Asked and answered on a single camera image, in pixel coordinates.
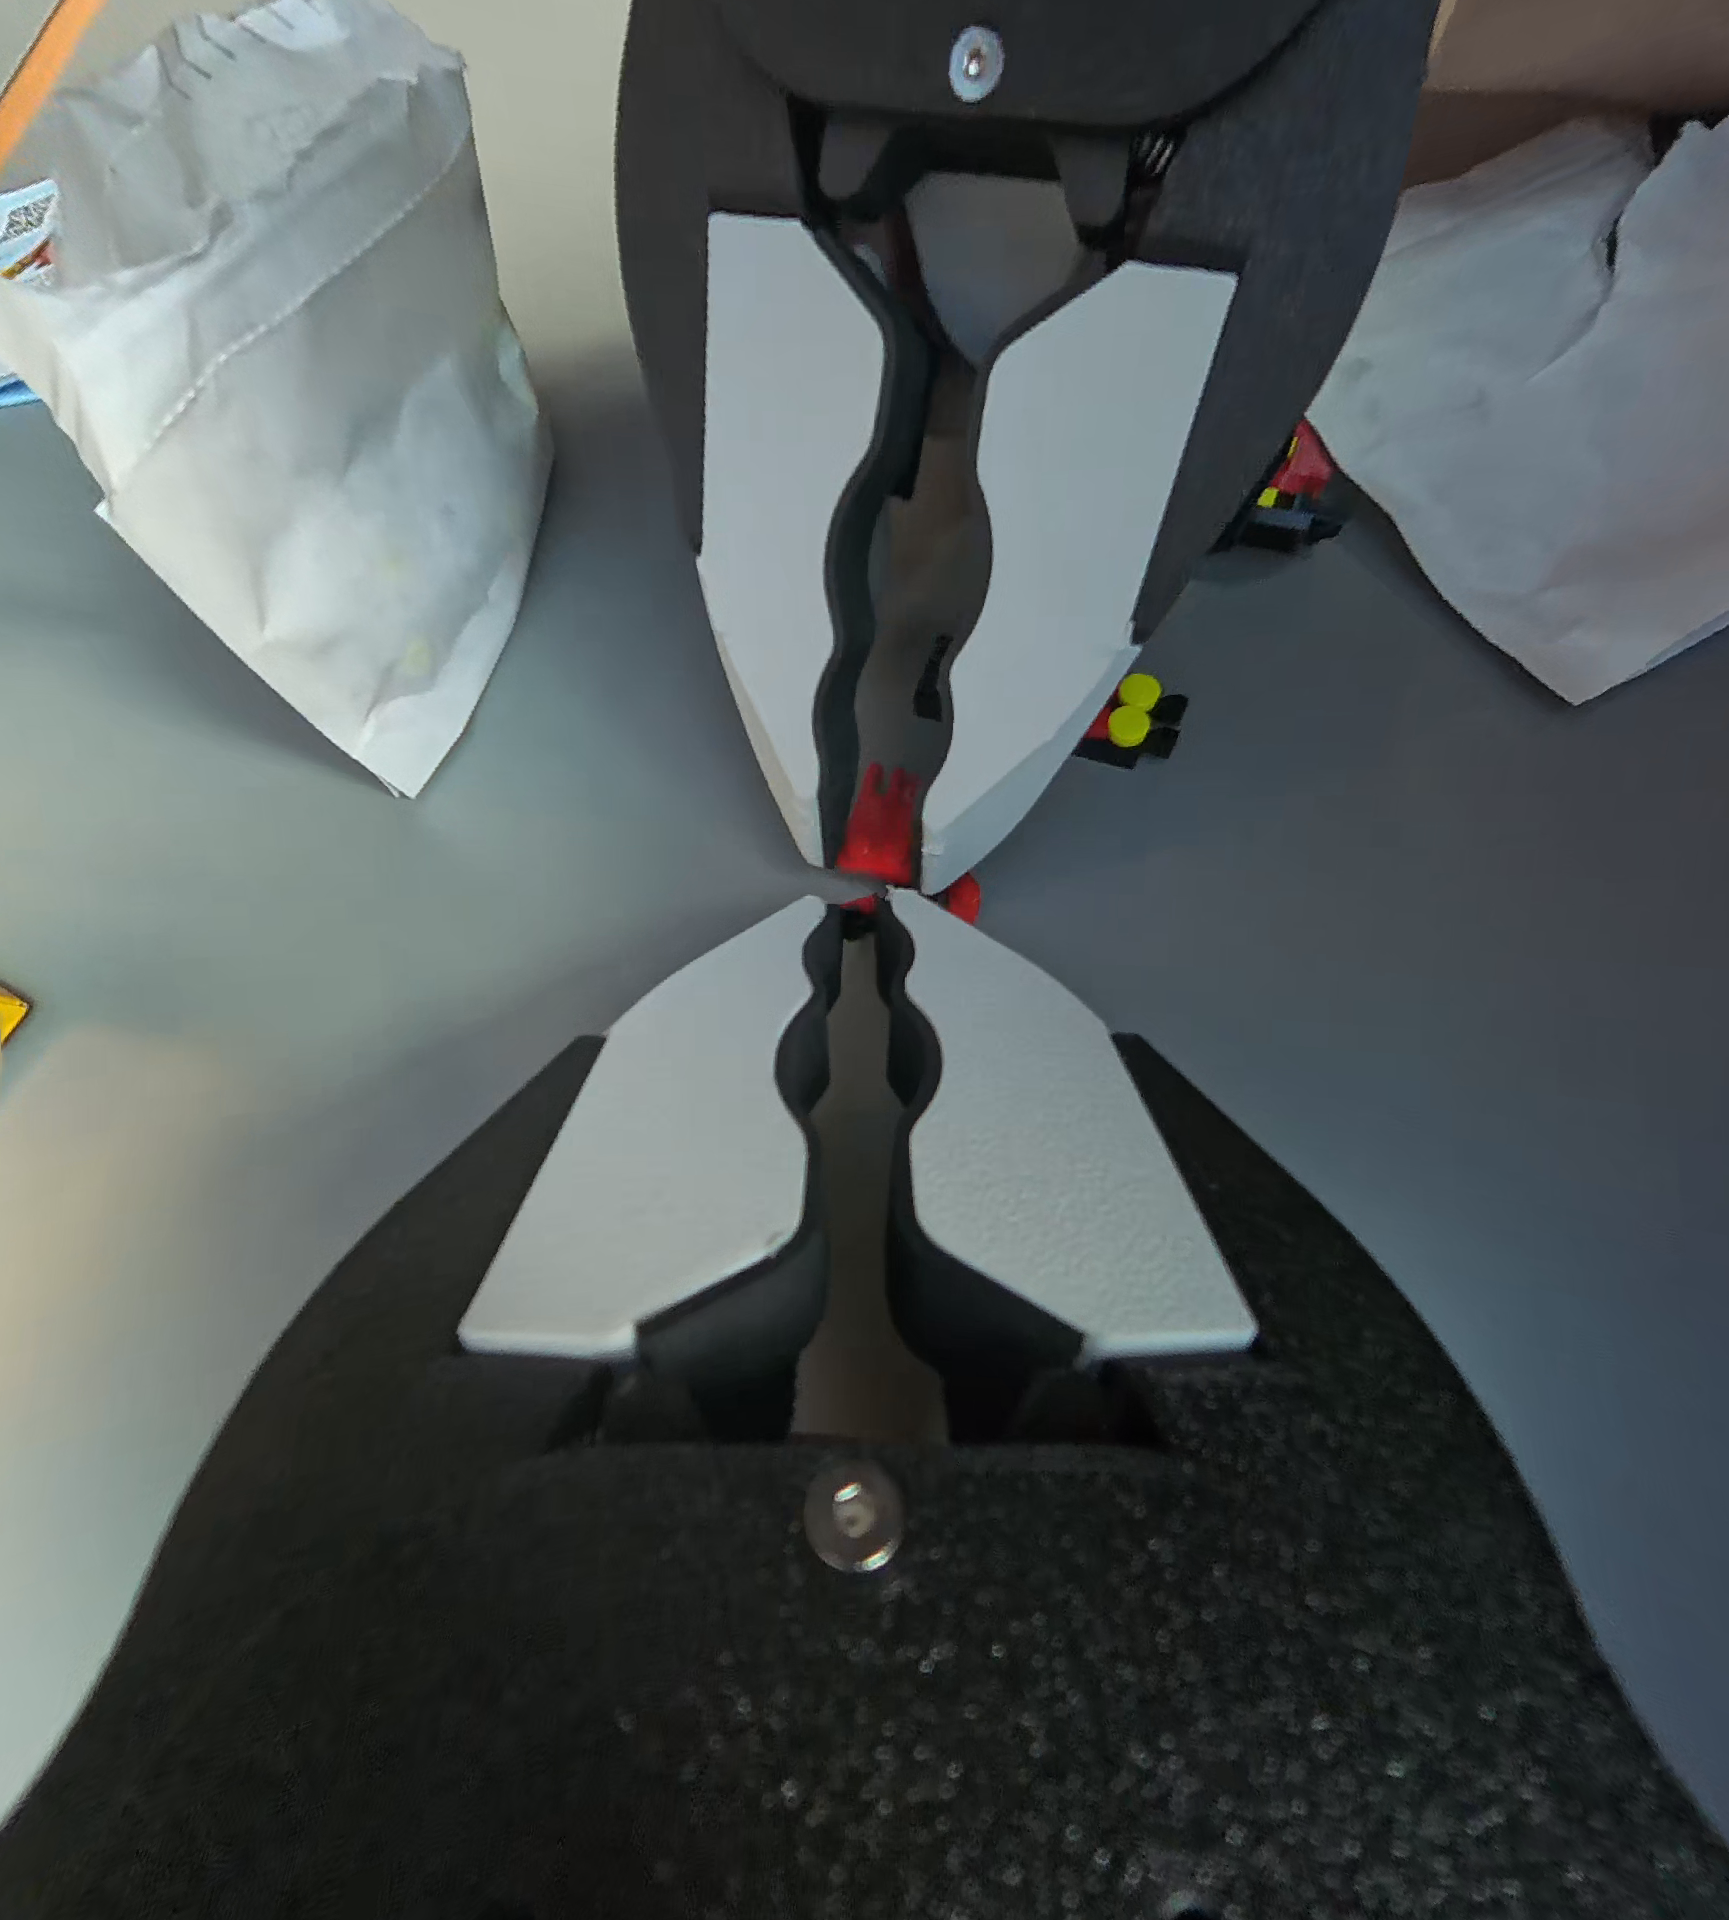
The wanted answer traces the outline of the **black red yellow lego build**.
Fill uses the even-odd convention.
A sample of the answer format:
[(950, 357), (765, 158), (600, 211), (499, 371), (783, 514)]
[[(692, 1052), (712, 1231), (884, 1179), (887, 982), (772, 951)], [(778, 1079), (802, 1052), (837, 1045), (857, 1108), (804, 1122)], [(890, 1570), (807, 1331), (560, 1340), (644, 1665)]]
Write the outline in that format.
[(1213, 553), (1300, 557), (1336, 539), (1349, 508), (1339, 469), (1314, 426), (1303, 417), (1275, 464), (1216, 539)]

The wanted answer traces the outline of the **red lego plates black hinge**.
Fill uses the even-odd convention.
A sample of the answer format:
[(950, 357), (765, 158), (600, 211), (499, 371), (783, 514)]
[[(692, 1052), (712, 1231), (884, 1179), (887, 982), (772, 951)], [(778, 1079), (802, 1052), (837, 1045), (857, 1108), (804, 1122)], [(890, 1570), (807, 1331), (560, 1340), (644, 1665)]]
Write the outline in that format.
[(834, 870), (892, 890), (920, 881), (920, 785), (872, 763), (860, 779)]

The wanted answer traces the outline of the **long black studded lego strip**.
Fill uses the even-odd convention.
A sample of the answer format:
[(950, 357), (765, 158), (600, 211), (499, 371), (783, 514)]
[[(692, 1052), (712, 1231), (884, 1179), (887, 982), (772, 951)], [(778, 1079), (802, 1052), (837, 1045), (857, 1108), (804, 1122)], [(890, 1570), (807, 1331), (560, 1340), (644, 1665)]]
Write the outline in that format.
[(1106, 705), (1076, 743), (1073, 759), (1128, 772), (1169, 759), (1180, 738), (1189, 699), (1166, 691), (1148, 673), (1135, 670), (1113, 688)]

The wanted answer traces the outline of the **large plain white paper bag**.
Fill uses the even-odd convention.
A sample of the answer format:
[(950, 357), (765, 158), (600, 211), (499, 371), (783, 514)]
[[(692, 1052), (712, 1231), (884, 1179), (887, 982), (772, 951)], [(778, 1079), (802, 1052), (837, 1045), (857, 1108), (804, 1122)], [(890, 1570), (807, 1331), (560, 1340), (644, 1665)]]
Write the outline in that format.
[(1662, 148), (1589, 116), (1406, 191), (1309, 421), (1573, 708), (1729, 628), (1729, 113)]

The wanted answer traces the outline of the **torn printed white paper bag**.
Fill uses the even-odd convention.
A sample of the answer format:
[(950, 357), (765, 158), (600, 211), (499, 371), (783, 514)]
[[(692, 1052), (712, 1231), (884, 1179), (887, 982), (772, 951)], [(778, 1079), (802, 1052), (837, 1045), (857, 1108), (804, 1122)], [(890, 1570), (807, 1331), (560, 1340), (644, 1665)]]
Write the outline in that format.
[(553, 466), (462, 61), (388, 5), (198, 12), (40, 137), (53, 273), (0, 277), (0, 362), (110, 531), (418, 796), (510, 637)]

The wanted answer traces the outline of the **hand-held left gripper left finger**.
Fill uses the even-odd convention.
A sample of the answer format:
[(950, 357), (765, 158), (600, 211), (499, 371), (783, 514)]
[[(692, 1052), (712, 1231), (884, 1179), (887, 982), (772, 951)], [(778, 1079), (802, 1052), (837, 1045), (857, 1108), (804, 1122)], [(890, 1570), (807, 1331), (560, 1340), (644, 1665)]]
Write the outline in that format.
[(829, 1287), (818, 1142), (843, 918), (804, 896), (605, 1035), (461, 1321), (476, 1354), (797, 1358)]

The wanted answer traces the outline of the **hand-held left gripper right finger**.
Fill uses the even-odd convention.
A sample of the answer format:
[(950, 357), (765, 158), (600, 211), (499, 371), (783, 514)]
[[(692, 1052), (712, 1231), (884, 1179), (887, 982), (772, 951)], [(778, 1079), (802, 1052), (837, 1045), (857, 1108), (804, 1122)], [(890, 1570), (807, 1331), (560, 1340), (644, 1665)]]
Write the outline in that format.
[(1106, 1024), (920, 895), (877, 912), (887, 1298), (920, 1358), (1237, 1354), (1256, 1319)]

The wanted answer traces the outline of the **person's right forearm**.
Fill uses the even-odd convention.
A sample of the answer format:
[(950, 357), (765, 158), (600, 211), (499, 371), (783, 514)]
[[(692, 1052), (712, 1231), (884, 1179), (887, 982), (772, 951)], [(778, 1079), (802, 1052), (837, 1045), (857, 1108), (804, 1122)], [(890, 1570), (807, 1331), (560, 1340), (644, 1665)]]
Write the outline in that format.
[(1729, 113), (1729, 3), (1444, 3), (1405, 184), (1577, 119)]

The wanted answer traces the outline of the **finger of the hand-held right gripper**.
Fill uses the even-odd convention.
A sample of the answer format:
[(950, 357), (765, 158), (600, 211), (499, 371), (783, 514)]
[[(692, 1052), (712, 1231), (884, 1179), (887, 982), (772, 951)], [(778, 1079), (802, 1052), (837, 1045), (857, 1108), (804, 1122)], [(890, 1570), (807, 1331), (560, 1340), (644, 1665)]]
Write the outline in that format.
[(1213, 268), (1121, 265), (997, 351), (975, 421), (991, 569), (949, 669), (925, 879), (963, 876), (1020, 825), (1128, 673), (1138, 594), (1237, 285)]
[(707, 222), (701, 588), (732, 701), (802, 860), (829, 867), (821, 699), (839, 660), (831, 539), (877, 449), (880, 278), (797, 219)]

